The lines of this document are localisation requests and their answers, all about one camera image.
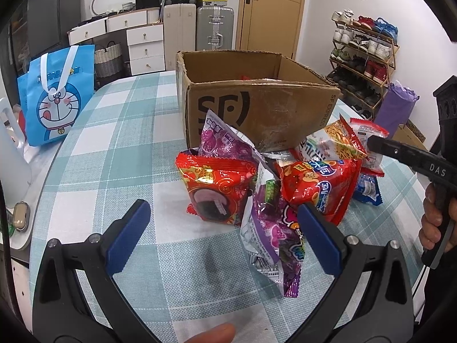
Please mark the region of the person's left hand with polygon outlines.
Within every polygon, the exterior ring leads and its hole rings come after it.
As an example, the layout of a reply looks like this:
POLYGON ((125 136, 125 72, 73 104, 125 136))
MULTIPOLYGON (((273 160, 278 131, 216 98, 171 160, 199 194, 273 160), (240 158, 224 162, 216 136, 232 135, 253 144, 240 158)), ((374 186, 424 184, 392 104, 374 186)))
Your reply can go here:
POLYGON ((220 324, 189 338, 185 343, 231 343, 235 338, 235 332, 233 324, 220 324))

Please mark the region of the person's right hand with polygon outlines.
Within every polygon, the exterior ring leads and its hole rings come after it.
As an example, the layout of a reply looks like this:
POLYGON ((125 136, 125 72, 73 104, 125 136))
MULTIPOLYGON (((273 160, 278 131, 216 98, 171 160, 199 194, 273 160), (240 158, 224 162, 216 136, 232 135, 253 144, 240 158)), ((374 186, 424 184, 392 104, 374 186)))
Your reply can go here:
POLYGON ((423 201, 424 214, 421 218, 421 230, 418 237, 426 250, 432 250, 440 241, 442 235, 438 227, 442 224, 442 212, 435 206, 435 189, 429 184, 425 190, 423 201))

